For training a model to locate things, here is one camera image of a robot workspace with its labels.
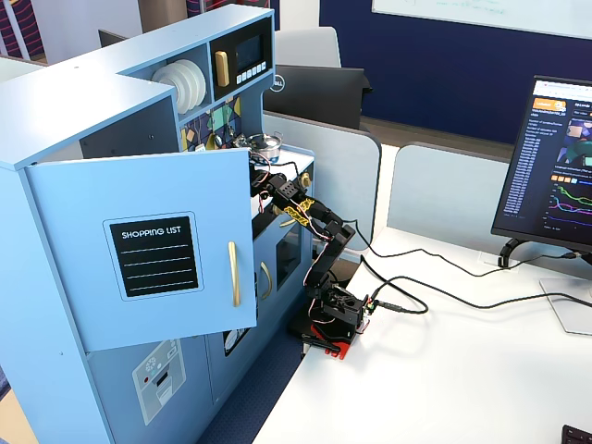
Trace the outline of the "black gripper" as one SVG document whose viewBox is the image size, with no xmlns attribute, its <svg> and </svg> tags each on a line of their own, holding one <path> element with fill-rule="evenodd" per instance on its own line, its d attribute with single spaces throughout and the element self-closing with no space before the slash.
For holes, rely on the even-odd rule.
<svg viewBox="0 0 592 444">
<path fill-rule="evenodd" d="M 263 169 L 251 169 L 251 196 L 255 197 L 261 193 L 274 197 L 276 195 L 277 174 Z"/>
</svg>

